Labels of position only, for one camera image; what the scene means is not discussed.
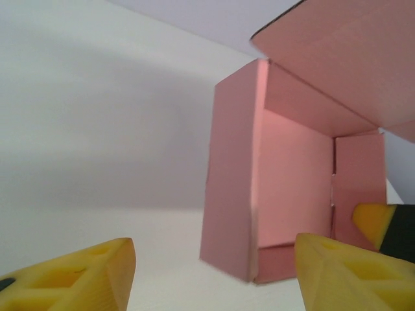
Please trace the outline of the pink paper box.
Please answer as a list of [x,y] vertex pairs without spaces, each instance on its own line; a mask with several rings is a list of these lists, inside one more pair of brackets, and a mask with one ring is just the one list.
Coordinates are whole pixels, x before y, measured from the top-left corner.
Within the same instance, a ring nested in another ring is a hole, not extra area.
[[296,275],[298,233],[370,247],[383,132],[415,143],[415,0],[301,0],[250,40],[215,86],[200,258],[261,284]]

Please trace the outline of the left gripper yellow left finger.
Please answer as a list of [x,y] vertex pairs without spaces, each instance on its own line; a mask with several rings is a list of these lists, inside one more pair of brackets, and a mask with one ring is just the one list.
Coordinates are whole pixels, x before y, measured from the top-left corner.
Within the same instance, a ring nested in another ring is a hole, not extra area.
[[116,238],[0,276],[0,311],[127,311],[136,270]]

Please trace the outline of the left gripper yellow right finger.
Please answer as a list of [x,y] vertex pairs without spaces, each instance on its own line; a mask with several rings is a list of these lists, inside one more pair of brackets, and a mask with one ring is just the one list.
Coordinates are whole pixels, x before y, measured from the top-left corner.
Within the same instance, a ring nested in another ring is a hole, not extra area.
[[295,265],[306,311],[415,311],[415,264],[300,233]]

